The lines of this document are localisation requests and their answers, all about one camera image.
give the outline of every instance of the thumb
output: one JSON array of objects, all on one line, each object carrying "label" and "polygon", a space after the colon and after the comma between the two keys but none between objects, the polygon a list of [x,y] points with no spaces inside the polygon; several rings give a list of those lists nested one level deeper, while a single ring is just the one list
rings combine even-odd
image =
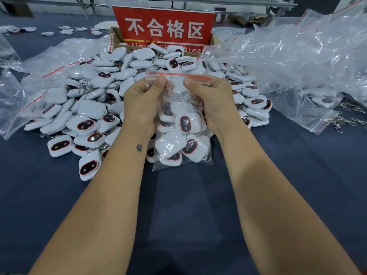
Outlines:
[{"label": "thumb", "polygon": [[150,95],[152,99],[157,100],[161,92],[164,90],[166,83],[167,78],[164,75],[159,75],[146,94]]},{"label": "thumb", "polygon": [[187,88],[190,92],[198,95],[201,99],[208,99],[210,96],[210,88],[204,86],[202,83],[191,80],[189,77],[186,77],[183,81],[185,88]]}]

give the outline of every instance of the sign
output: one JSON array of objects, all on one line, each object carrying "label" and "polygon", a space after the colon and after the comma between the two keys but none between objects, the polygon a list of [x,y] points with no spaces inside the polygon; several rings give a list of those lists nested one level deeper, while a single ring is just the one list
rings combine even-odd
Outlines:
[{"label": "sign", "polygon": [[121,34],[129,45],[163,48],[182,45],[185,51],[201,52],[209,45],[215,14],[172,9],[113,6]]}]

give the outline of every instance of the person's right hand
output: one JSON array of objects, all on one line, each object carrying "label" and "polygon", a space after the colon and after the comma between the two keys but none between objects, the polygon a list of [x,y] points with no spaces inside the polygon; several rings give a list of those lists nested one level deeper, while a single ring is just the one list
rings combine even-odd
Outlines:
[{"label": "person's right hand", "polygon": [[233,99],[232,87],[224,79],[208,75],[211,78],[210,86],[204,86],[188,77],[183,81],[184,86],[198,95],[204,101],[205,119],[209,129],[218,137],[241,120]]}]

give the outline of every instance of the table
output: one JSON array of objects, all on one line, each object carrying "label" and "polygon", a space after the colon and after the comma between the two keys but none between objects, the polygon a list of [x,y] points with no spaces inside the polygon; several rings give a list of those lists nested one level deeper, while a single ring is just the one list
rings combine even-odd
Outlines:
[{"label": "table", "polygon": [[[95,24],[82,15],[54,14],[0,21],[37,27],[6,36],[23,60],[69,38],[58,26]],[[55,36],[39,35],[46,31]],[[344,115],[367,121],[360,113]],[[327,127],[316,136],[273,109],[270,124],[253,133],[358,268],[367,270],[367,130],[343,129]],[[52,158],[47,141],[23,130],[7,142],[0,139],[0,273],[28,272],[87,186],[79,179],[79,157]],[[213,166],[192,163],[152,172],[152,165],[145,165],[128,274],[258,274],[241,233],[223,153],[215,136],[211,142]]]}]

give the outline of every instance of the person's right arm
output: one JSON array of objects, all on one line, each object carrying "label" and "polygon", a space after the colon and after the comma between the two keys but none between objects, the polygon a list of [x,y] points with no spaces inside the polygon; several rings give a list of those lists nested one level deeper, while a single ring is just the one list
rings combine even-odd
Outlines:
[{"label": "person's right arm", "polygon": [[205,118],[221,144],[242,232],[260,274],[360,274],[242,121],[231,85],[211,78],[211,87],[189,79],[184,84],[204,100]]}]

